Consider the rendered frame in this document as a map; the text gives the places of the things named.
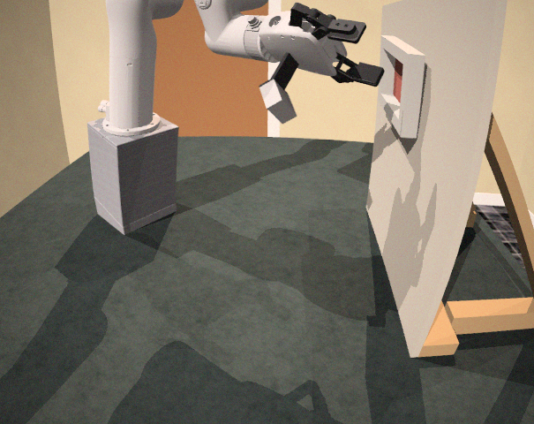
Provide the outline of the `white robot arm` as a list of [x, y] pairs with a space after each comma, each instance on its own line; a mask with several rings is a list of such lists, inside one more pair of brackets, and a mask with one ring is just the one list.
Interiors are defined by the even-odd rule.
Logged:
[[[266, 62], [257, 44], [266, 16], [244, 15], [241, 11], [258, 9], [268, 0], [194, 1], [211, 51]], [[160, 117], [153, 114], [157, 40], [152, 19], [175, 15], [183, 3], [184, 0], [106, 0], [109, 101], [102, 100], [98, 107], [98, 111], [106, 113], [102, 122], [106, 132], [134, 136], [159, 126]], [[298, 66], [286, 52], [271, 79], [259, 85], [267, 110], [282, 124], [297, 117], [285, 88]]]

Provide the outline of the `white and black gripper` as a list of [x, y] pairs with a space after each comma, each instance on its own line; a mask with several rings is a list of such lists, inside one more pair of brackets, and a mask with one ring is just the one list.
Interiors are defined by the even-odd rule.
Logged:
[[[298, 69], [330, 76], [338, 83], [356, 81], [377, 87], [384, 69], [349, 60], [343, 44], [357, 44], [365, 29], [365, 22], [336, 19], [332, 14], [326, 15], [315, 8], [295, 3], [290, 11], [265, 17], [259, 28], [258, 50], [269, 63], [281, 62], [288, 52], [299, 63]], [[333, 66], [334, 61], [338, 62], [336, 67]], [[350, 68], [345, 72], [340, 69], [342, 64]]]

